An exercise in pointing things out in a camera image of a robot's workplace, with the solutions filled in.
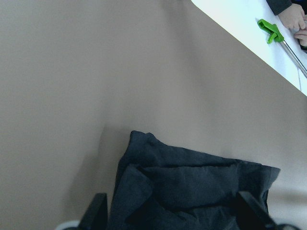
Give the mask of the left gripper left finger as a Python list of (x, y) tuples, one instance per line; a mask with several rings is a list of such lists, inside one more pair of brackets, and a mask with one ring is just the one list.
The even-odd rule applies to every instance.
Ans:
[(83, 215), (79, 230), (105, 230), (107, 227), (107, 194), (97, 193)]

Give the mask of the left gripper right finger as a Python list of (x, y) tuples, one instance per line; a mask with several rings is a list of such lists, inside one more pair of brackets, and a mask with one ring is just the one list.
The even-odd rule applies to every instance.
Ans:
[(237, 197), (237, 224), (241, 230), (277, 230), (278, 226), (260, 203), (247, 191)]

